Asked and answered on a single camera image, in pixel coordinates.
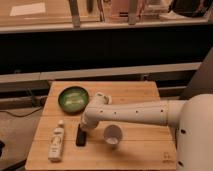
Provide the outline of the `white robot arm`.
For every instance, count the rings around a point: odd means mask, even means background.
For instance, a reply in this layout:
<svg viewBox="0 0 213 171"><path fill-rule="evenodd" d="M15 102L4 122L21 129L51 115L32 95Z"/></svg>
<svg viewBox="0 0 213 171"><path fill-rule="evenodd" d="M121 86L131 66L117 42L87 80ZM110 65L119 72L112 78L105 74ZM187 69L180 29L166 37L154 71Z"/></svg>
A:
<svg viewBox="0 0 213 171"><path fill-rule="evenodd" d="M98 92L85 108L80 126L95 129L101 121L176 127L176 171L213 171L213 94L188 100L109 104L108 97Z"/></svg>

